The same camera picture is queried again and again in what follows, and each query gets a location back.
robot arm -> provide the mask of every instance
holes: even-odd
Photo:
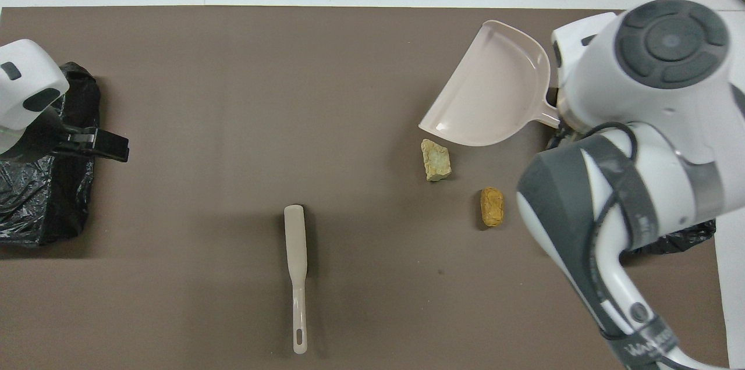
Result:
[[[101,156],[126,162],[128,139],[95,127],[64,125],[50,108],[69,89],[34,41],[0,47],[0,159],[32,162],[45,155]]]
[[[585,138],[537,155],[519,182],[521,215],[627,368],[716,368],[678,348],[618,255],[745,205],[729,34],[711,10],[676,0],[591,22],[598,31],[554,33],[559,114]]]

brown mat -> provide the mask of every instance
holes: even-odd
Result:
[[[3,9],[99,79],[104,128],[77,240],[0,250],[2,368],[620,368],[514,191],[549,130],[493,147],[417,128],[481,23],[549,49],[592,10]],[[425,181],[424,137],[454,173]],[[484,232],[478,192],[506,195]],[[308,353],[292,351],[282,209],[308,222]],[[628,268],[692,357],[726,365],[713,243]]]

brush handle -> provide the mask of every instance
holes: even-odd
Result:
[[[306,331],[306,288],[292,288],[292,349],[296,354],[308,351],[308,333]]]

dustpan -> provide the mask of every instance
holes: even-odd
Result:
[[[419,127],[456,144],[493,145],[530,121],[559,126],[546,102],[551,66],[529,35],[495,20],[481,26]]]

yellow rock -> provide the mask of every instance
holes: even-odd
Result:
[[[498,226],[505,219],[505,196],[494,187],[481,190],[481,219],[489,227]]]
[[[452,173],[448,148],[442,147],[432,140],[425,139],[421,141],[421,155],[424,157],[424,169],[427,173],[427,181],[439,181]]]

